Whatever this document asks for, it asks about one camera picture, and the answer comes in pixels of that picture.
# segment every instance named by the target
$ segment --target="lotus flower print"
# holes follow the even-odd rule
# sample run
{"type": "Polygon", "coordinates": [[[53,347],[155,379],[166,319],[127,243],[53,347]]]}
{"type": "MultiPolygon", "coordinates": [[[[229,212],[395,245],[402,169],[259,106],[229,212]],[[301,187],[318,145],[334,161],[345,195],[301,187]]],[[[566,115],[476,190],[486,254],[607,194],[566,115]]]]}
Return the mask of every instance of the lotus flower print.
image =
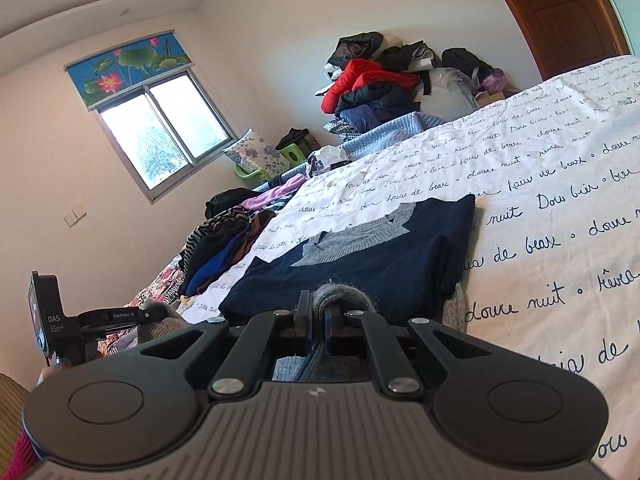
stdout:
{"type": "Polygon", "coordinates": [[[103,75],[97,81],[98,86],[103,92],[114,92],[116,93],[120,90],[120,87],[123,85],[124,81],[120,79],[117,72],[113,72],[111,74],[103,75]]]}

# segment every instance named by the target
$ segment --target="brown sofa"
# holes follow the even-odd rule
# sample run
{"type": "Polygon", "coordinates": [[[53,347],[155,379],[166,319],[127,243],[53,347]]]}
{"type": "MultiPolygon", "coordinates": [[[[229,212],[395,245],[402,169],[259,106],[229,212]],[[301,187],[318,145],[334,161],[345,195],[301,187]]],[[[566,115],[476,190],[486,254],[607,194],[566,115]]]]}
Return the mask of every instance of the brown sofa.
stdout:
{"type": "Polygon", "coordinates": [[[6,375],[0,374],[0,475],[14,453],[20,435],[22,406],[28,391],[6,375]]]}

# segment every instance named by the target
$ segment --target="wall outlet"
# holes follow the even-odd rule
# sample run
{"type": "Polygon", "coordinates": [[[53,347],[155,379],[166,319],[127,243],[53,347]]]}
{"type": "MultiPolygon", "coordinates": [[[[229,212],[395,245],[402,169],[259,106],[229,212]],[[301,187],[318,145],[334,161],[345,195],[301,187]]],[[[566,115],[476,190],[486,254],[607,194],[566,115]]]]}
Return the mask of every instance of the wall outlet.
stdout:
{"type": "Polygon", "coordinates": [[[78,223],[78,218],[74,215],[73,211],[65,215],[65,222],[69,227],[73,227],[78,223]]]}
{"type": "Polygon", "coordinates": [[[76,215],[76,218],[79,220],[84,215],[86,215],[86,205],[83,202],[78,202],[72,209],[72,212],[74,215],[76,215]]]}

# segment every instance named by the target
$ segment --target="round pad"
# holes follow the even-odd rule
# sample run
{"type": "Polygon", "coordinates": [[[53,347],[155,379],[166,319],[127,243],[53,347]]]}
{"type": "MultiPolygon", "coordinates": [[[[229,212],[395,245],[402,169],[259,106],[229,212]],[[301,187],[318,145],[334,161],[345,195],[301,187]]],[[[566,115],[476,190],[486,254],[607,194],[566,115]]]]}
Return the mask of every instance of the round pad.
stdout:
{"type": "Polygon", "coordinates": [[[102,381],[77,390],[69,399],[69,409],[91,424],[115,424],[139,412],[144,399],[142,392],[131,384],[102,381]]]}
{"type": "Polygon", "coordinates": [[[510,381],[487,396],[492,410],[514,422],[543,422],[562,409],[562,397],[551,386],[534,381],[510,381]]]}
{"type": "Polygon", "coordinates": [[[124,352],[44,381],[24,405],[43,456],[83,468],[148,460],[193,427],[200,405],[184,378],[189,360],[124,352]]]}

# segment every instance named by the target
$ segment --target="window frame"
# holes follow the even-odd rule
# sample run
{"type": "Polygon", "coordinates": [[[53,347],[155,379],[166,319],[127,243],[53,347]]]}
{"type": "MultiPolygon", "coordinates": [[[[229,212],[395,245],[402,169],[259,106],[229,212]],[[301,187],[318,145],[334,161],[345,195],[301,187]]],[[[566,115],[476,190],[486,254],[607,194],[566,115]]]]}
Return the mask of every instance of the window frame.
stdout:
{"type": "Polygon", "coordinates": [[[238,140],[238,136],[232,130],[231,126],[223,117],[222,113],[220,113],[220,110],[216,107],[216,105],[213,103],[213,101],[211,100],[211,98],[209,97],[205,89],[202,87],[201,83],[198,81],[198,78],[193,73],[193,70],[191,69],[191,67],[181,67],[175,72],[163,74],[162,77],[159,77],[157,79],[154,78],[151,81],[146,81],[145,83],[138,85],[135,88],[132,88],[126,93],[118,95],[113,99],[94,108],[93,114],[95,115],[102,130],[107,136],[107,139],[110,145],[113,147],[116,154],[118,155],[118,158],[124,164],[124,167],[127,168],[127,170],[129,171],[129,174],[133,177],[133,180],[136,182],[136,184],[138,184],[140,191],[142,191],[142,193],[146,196],[146,198],[149,200],[149,203],[151,204],[155,203],[157,200],[159,200],[164,195],[169,193],[179,184],[187,180],[191,175],[195,174],[201,168],[204,168],[207,164],[209,164],[210,162],[218,158],[220,155],[222,155],[222,150],[224,150],[225,148],[227,148],[228,146],[236,142],[236,140],[238,140]],[[171,124],[171,121],[168,119],[168,117],[164,113],[164,110],[162,110],[162,107],[159,105],[158,100],[156,100],[155,96],[150,91],[150,89],[155,86],[161,85],[162,83],[166,83],[167,81],[171,81],[172,79],[176,79],[184,75],[186,75],[190,79],[191,83],[194,85],[195,89],[198,91],[203,101],[209,107],[209,110],[211,111],[211,113],[218,120],[223,130],[228,135],[228,139],[213,146],[212,148],[208,149],[206,152],[204,152],[199,156],[193,156],[193,154],[188,149],[185,142],[182,140],[182,138],[180,137],[180,135],[178,134],[174,126],[171,124]],[[102,116],[102,113],[107,111],[108,109],[116,107],[119,104],[122,104],[126,101],[129,101],[130,99],[133,99],[134,97],[137,97],[143,94],[146,94],[148,96],[152,106],[158,112],[159,119],[161,120],[162,125],[165,127],[165,129],[169,133],[169,136],[172,138],[172,141],[178,147],[178,150],[180,151],[182,156],[185,158],[185,160],[187,160],[187,165],[185,167],[180,168],[180,170],[176,171],[174,174],[167,177],[160,184],[158,184],[157,186],[151,189],[149,189],[146,182],[143,180],[142,176],[138,173],[138,170],[136,170],[132,161],[127,156],[127,153],[120,146],[118,139],[116,139],[109,125],[106,123],[106,121],[102,116]]]}

